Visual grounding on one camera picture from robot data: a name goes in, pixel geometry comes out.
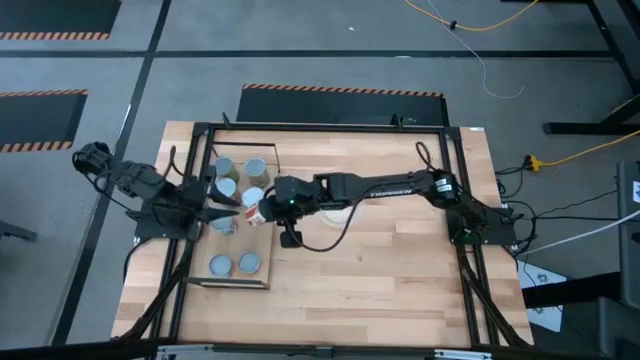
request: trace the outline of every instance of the concrete floor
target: concrete floor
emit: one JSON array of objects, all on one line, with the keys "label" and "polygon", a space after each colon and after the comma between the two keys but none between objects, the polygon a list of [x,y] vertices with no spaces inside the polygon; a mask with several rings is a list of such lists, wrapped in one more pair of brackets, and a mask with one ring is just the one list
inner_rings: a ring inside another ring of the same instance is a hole
[{"label": "concrete floor", "polygon": [[[522,8],[498,0],[434,0],[445,17],[471,26],[492,24]],[[15,49],[146,49],[162,0],[123,2],[110,40],[104,42],[0,41]],[[428,8],[426,1],[416,3]],[[615,6],[598,2],[623,47],[633,35]],[[486,33],[458,32],[479,50],[604,50],[587,8],[540,4],[509,26]],[[401,0],[176,0],[160,50],[461,50],[436,22]],[[631,65],[637,54],[629,53]],[[0,59],[0,91],[88,88],[74,143],[115,144],[140,70],[141,59]],[[547,136],[547,121],[595,122],[630,95],[615,62],[608,60],[486,60],[488,87],[475,59],[398,58],[201,58],[155,60],[125,158],[153,163],[168,120],[219,121],[238,108],[245,83],[331,85],[445,93],[453,126],[486,128],[496,169],[519,165],[534,153],[554,160],[611,137]],[[536,210],[576,202],[615,188],[615,163],[637,160],[631,140],[540,174],[525,175],[517,197]],[[36,243],[0,242],[0,348],[46,344],[55,327],[74,262],[97,198],[76,172],[71,151],[4,154],[0,166],[0,218],[35,230]],[[514,188],[515,176],[504,179]],[[615,197],[566,211],[566,215],[616,216]],[[539,222],[538,245],[592,229],[583,221]],[[134,223],[109,208],[69,337],[106,340],[121,291],[122,262]],[[519,229],[524,235],[527,229]],[[611,231],[531,256],[530,262],[570,277],[618,268]],[[235,359],[240,355],[224,358]]]}]

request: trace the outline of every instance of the white cable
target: white cable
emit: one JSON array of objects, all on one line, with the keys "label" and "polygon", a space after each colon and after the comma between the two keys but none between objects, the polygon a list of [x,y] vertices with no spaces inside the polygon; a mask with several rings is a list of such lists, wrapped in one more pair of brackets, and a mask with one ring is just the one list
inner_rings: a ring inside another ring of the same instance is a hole
[{"label": "white cable", "polygon": [[599,233],[599,232],[601,232],[601,231],[605,231],[605,230],[607,230],[607,229],[611,229],[611,228],[612,228],[612,227],[614,227],[614,226],[618,226],[618,225],[622,224],[622,223],[623,223],[623,222],[625,222],[625,221],[631,220],[632,218],[634,218],[634,217],[636,217],[636,216],[638,216],[638,215],[640,215],[640,210],[638,210],[638,211],[634,212],[633,214],[631,214],[631,215],[629,215],[629,216],[627,216],[627,217],[624,217],[624,218],[622,218],[622,219],[620,219],[620,220],[618,220],[618,221],[616,221],[616,222],[613,222],[613,223],[611,223],[611,224],[605,225],[605,226],[603,226],[603,227],[601,227],[601,228],[599,228],[599,229],[592,230],[592,231],[586,232],[586,233],[584,233],[584,234],[576,235],[576,236],[570,237],[570,238],[568,238],[568,239],[560,240],[560,241],[558,241],[558,242],[554,242],[553,244],[549,244],[549,245],[541,246],[541,247],[539,247],[539,248],[537,248],[537,249],[533,249],[533,250],[530,250],[530,251],[526,251],[526,252],[523,252],[522,254],[519,254],[519,255],[530,255],[530,254],[536,253],[536,252],[541,251],[541,250],[545,250],[545,249],[548,249],[548,248],[552,248],[552,247],[554,247],[554,246],[558,246],[558,245],[566,244],[566,243],[568,243],[569,241],[578,240],[578,239],[581,239],[581,238],[583,238],[583,237],[587,237],[587,236],[591,236],[591,235],[593,235],[593,234],[597,234],[597,233]]},{"label": "white cable", "polygon": [[471,53],[472,53],[473,55],[475,55],[475,56],[478,58],[478,60],[480,60],[480,64],[482,64],[482,87],[484,87],[484,91],[485,91],[487,94],[489,94],[489,95],[491,95],[491,96],[493,96],[493,97],[496,97],[496,98],[498,98],[498,99],[513,99],[513,98],[515,98],[515,97],[520,96],[520,94],[522,94],[522,92],[524,91],[524,85],[522,85],[522,87],[520,88],[520,91],[518,91],[518,93],[517,93],[517,94],[515,94],[515,95],[510,95],[510,96],[500,96],[500,95],[496,95],[496,94],[492,93],[491,91],[489,91],[489,89],[487,89],[487,65],[485,65],[484,60],[482,60],[482,58],[481,58],[478,54],[476,54],[476,52],[475,52],[475,51],[473,51],[473,49],[471,49],[471,47],[469,47],[469,45],[467,45],[464,41],[462,41],[462,39],[460,39],[460,38],[458,37],[458,35],[454,34],[451,30],[449,30],[449,28],[448,28],[448,27],[446,27],[446,26],[444,25],[444,22],[443,22],[443,21],[444,21],[444,18],[442,17],[442,15],[440,15],[440,11],[438,11],[438,8],[437,8],[435,5],[433,5],[433,2],[431,2],[431,0],[428,0],[428,1],[429,1],[429,4],[431,4],[431,7],[433,8],[433,10],[435,10],[435,11],[436,11],[436,14],[438,14],[438,17],[439,17],[439,18],[440,18],[440,20],[441,20],[441,21],[440,21],[440,25],[442,26],[442,28],[443,28],[443,29],[445,29],[445,30],[447,30],[447,32],[448,32],[449,34],[451,34],[451,36],[453,36],[454,38],[458,39],[458,41],[460,41],[460,43],[461,43],[462,45],[464,45],[464,47],[466,47],[466,48],[467,48],[467,50],[471,51]]}]

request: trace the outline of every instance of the orange striped tape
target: orange striped tape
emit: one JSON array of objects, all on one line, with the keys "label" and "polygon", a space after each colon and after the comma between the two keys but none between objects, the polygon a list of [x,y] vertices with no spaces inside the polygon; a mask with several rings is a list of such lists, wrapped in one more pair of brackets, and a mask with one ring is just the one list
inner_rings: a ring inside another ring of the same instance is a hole
[{"label": "orange striped tape", "polygon": [[329,86],[302,86],[302,85],[273,85],[273,84],[246,84],[243,89],[262,89],[262,90],[291,90],[291,91],[321,91],[321,92],[342,92],[342,93],[362,93],[362,94],[381,94],[381,95],[409,95],[409,96],[431,96],[443,98],[443,93],[429,91],[409,91],[409,90],[381,90],[381,89],[363,89],[363,88],[340,88]]},{"label": "orange striped tape", "polygon": [[71,95],[71,94],[89,95],[89,90],[87,90],[87,89],[74,89],[74,90],[47,90],[47,91],[9,91],[9,92],[0,92],[0,97]]},{"label": "orange striped tape", "polygon": [[72,144],[72,141],[45,141],[43,143],[35,142],[24,144],[4,144],[0,148],[0,153],[67,150],[71,147]]},{"label": "orange striped tape", "polygon": [[0,32],[0,40],[107,40],[109,36],[94,32]]}]

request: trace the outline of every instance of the wooden table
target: wooden table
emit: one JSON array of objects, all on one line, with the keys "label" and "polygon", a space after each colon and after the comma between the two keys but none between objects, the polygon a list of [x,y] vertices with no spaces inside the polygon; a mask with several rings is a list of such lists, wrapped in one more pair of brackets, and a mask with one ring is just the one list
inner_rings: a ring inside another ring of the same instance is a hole
[{"label": "wooden table", "polygon": [[[178,150],[178,165],[184,166],[193,124],[167,123],[157,168],[165,168],[172,145]],[[500,197],[484,130],[462,128],[461,133],[473,194],[498,206]],[[428,146],[435,167],[442,166],[436,135],[218,130],[214,140],[276,143],[283,175],[306,180],[322,172],[374,176],[421,169],[424,164],[415,151],[416,141]],[[216,149],[236,162],[255,156],[256,151],[231,146]],[[449,153],[456,172],[452,143]],[[273,160],[269,154],[261,156]],[[180,181],[175,174],[169,179]],[[360,207],[359,218],[344,241],[328,253],[282,249],[275,237],[270,290],[188,285],[178,340],[469,347],[460,274],[444,212],[418,196],[369,199]],[[298,227],[305,242],[315,247],[331,244],[340,233],[316,215],[303,219]],[[151,241],[132,256],[114,336],[128,330],[156,295],[167,244],[166,239]],[[194,260],[198,246],[206,242],[196,245]],[[513,259],[497,246],[485,246],[484,255],[494,302],[519,335],[532,343]],[[161,335],[168,334],[173,303],[171,297]],[[487,342],[477,298],[475,304],[481,339]]]}]

